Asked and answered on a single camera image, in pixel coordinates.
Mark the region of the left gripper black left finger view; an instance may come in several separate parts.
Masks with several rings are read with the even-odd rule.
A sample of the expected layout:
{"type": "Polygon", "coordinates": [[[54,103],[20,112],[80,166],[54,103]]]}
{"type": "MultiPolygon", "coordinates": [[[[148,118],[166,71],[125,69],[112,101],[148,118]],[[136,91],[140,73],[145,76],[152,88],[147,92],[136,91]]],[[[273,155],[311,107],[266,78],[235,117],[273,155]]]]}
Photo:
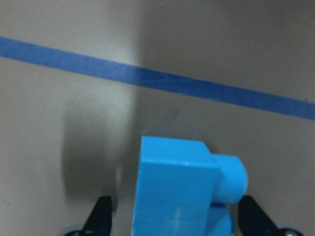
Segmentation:
{"type": "Polygon", "coordinates": [[[99,197],[83,229],[83,236],[109,236],[112,229],[112,200],[99,197]]]}

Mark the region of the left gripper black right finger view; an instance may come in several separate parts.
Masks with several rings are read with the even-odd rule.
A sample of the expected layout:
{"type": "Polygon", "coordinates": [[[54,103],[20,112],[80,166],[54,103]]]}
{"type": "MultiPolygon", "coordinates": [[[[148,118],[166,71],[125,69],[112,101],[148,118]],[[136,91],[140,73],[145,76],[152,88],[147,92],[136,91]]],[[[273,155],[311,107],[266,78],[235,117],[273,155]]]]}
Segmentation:
{"type": "Polygon", "coordinates": [[[238,226],[244,236],[277,236],[279,229],[251,196],[238,204],[238,226]]]}

